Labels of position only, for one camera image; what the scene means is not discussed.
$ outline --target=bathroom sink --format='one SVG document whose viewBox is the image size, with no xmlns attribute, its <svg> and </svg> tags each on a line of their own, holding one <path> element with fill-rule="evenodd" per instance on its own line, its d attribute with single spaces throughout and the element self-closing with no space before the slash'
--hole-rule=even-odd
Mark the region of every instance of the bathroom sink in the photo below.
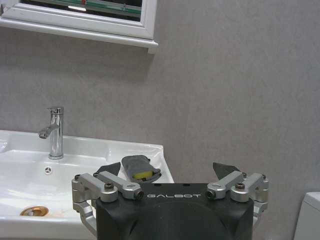
<svg viewBox="0 0 320 240">
<path fill-rule="evenodd" d="M 95 239 L 73 210 L 71 180 L 125 156 L 147 156 L 161 169 L 155 183 L 173 183 L 161 145 L 64 136 L 63 147 L 64 158 L 52 160 L 49 140 L 0 130 L 0 239 Z M 119 176 L 128 179 L 122 167 Z M 20 216 L 38 206 L 48 213 Z"/>
</svg>

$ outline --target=white toilet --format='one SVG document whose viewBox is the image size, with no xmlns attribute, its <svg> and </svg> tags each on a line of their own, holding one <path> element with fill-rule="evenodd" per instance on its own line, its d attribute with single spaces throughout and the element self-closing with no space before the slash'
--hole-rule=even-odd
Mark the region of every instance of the white toilet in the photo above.
<svg viewBox="0 0 320 240">
<path fill-rule="evenodd" d="M 305 194 L 294 240 L 319 240 L 320 236 L 320 192 Z"/>
</svg>

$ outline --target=screw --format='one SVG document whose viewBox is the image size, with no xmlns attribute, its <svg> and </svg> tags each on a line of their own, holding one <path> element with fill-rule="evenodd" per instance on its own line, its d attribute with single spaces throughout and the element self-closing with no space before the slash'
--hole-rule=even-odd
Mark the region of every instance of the screw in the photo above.
<svg viewBox="0 0 320 240">
<path fill-rule="evenodd" d="M 216 193 L 215 193 L 215 192 L 212 192 L 212 191 L 206 191 L 206 192 L 205 192 L 205 195 L 206 195 L 206 197 L 207 197 L 208 199 L 211 199 L 211 200 L 213 200 L 213 199 L 216 198 Z"/>
<path fill-rule="evenodd" d="M 140 200 L 144 197 L 144 192 L 143 191 L 135 192 L 133 196 L 134 196 L 134 199 Z"/>
<path fill-rule="evenodd" d="M 114 184 L 112 182 L 108 182 L 104 185 L 105 190 L 114 189 Z"/>
<path fill-rule="evenodd" d="M 241 182 L 238 182 L 236 185 L 235 185 L 235 188 L 238 189 L 238 190 L 243 190 L 245 189 L 246 185 L 244 185 L 243 183 Z"/>
</svg>

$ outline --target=logo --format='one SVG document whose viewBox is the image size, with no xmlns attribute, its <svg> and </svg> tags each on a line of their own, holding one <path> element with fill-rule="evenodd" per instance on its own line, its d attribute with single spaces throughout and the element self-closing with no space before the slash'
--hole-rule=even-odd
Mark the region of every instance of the logo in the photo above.
<svg viewBox="0 0 320 240">
<path fill-rule="evenodd" d="M 151 199 L 157 198 L 165 198 L 165 199 L 190 199 L 190 198 L 199 198 L 201 194 L 174 194 L 174 195 L 167 195 L 167 194 L 148 194 L 146 197 Z"/>
</svg>

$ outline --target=faucet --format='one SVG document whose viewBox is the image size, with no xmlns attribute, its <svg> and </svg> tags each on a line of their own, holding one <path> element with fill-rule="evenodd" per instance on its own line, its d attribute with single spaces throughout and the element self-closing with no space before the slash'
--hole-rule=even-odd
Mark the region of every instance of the faucet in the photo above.
<svg viewBox="0 0 320 240">
<path fill-rule="evenodd" d="M 47 110 L 50 111 L 50 125 L 41 129 L 38 135 L 41 139 L 47 139 L 50 136 L 49 159 L 62 159 L 64 157 L 64 107 L 53 106 L 47 108 Z"/>
</svg>

